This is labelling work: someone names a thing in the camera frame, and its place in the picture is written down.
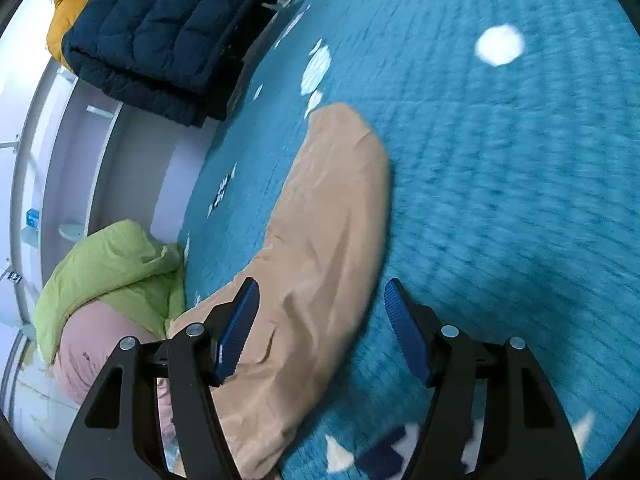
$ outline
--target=white pattern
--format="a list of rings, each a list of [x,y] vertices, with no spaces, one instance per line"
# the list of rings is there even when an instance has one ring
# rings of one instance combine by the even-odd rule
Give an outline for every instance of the white pattern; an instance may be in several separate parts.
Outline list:
[[[300,84],[300,95],[311,94],[318,88],[330,65],[331,54],[329,54],[329,47],[325,45],[318,49],[306,66],[305,73],[302,75],[302,83]]]
[[[313,92],[311,94],[311,97],[309,98],[309,102],[306,105],[305,119],[313,111],[313,109],[316,108],[320,104],[321,100],[322,100],[322,92],[321,91],[316,90],[315,92]]]
[[[589,410],[583,418],[576,422],[572,426],[574,430],[575,442],[578,445],[580,453],[584,452],[584,447],[587,445],[589,435],[593,429],[593,423],[596,421],[596,414]]]
[[[184,262],[187,262],[187,259],[189,258],[189,247],[191,245],[191,233],[187,233],[187,244],[184,247]]]
[[[331,435],[326,434],[324,437],[326,438],[326,471],[337,473],[350,468],[355,462],[353,455],[338,444]]]
[[[510,63],[524,52],[524,36],[513,25],[484,31],[476,43],[476,56],[492,66]]]
[[[225,197],[225,190],[226,190],[226,184],[229,182],[229,175],[227,175],[222,182],[220,183],[220,186],[218,187],[218,193],[216,195],[216,199],[213,202],[213,207],[217,208],[218,205],[220,204],[220,202],[222,202],[222,199]]]
[[[402,457],[402,469],[399,473],[389,477],[388,480],[400,480],[409,465],[411,455],[414,453],[415,446],[418,444],[418,436],[420,435],[420,426],[415,422],[404,425],[404,437],[398,440],[391,447],[398,455]]]
[[[315,54],[321,46],[322,46],[322,38],[320,38],[316,43],[316,46],[311,49],[311,52],[309,53],[309,55],[312,56],[313,54]]]
[[[293,20],[291,20],[289,22],[289,25],[287,25],[287,28],[284,29],[284,32],[282,33],[282,35],[278,38],[278,40],[276,41],[275,45],[273,45],[274,50],[278,47],[280,42],[287,37],[287,34],[289,34],[293,30],[293,27],[295,27],[298,24],[300,19],[302,19],[302,16],[305,15],[305,12],[307,12],[310,7],[311,7],[311,5],[306,6],[305,10],[300,12],[298,15],[296,15],[295,18],[293,18]]]

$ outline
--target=blue bedspread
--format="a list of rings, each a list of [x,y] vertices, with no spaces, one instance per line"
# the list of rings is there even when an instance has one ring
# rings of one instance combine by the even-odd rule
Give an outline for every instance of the blue bedspread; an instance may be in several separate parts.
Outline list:
[[[76,75],[181,124],[202,122],[218,61],[255,0],[89,0],[62,41]]]
[[[214,141],[181,233],[190,239],[193,305],[261,246],[305,137],[302,75],[322,39],[331,65],[321,105],[347,102],[380,135],[393,165],[392,210],[369,317],[283,458],[284,479],[360,478],[355,466],[327,472],[326,434],[357,459],[393,428],[423,420],[428,393],[383,309],[383,286],[395,276],[472,337],[526,339],[570,422],[582,423],[593,472],[640,406],[640,40],[622,8],[616,0],[306,6]],[[526,47],[492,66],[476,42],[503,24]]]

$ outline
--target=beige cloth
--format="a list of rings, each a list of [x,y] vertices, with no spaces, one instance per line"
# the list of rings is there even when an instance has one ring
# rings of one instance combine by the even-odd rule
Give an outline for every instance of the beige cloth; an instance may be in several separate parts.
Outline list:
[[[236,374],[212,390],[243,478],[275,466],[347,351],[376,286],[388,199],[388,159],[372,129],[345,104],[316,111],[262,249],[172,322],[170,336],[231,301],[246,277],[258,282],[260,308]]]

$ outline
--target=green blanket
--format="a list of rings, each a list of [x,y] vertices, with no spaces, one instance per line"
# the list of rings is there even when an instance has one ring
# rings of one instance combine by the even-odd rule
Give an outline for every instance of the green blanket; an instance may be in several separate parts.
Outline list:
[[[79,242],[54,270],[35,308],[44,361],[52,364],[66,320],[100,298],[158,339],[184,311],[184,267],[177,244],[162,245],[139,224],[118,222]]]

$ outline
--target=black gripper frame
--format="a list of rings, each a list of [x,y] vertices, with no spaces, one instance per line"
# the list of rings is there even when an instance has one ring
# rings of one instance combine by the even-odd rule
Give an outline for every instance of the black gripper frame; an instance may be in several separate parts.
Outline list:
[[[396,286],[428,344],[434,387],[427,419],[403,480],[584,480],[580,452],[562,407],[527,346],[477,342],[441,332],[429,307]],[[63,448],[56,480],[179,479],[162,452],[156,378],[168,378],[174,424],[188,480],[240,480],[209,387],[219,341],[252,280],[214,309],[204,331],[113,351],[92,386]],[[476,468],[462,452],[472,434],[476,379],[487,379]]]
[[[428,345],[435,387],[405,480],[584,480],[582,459],[553,387],[528,346],[478,342],[441,332],[434,311],[398,292]],[[465,474],[476,379],[487,380],[478,462]]]

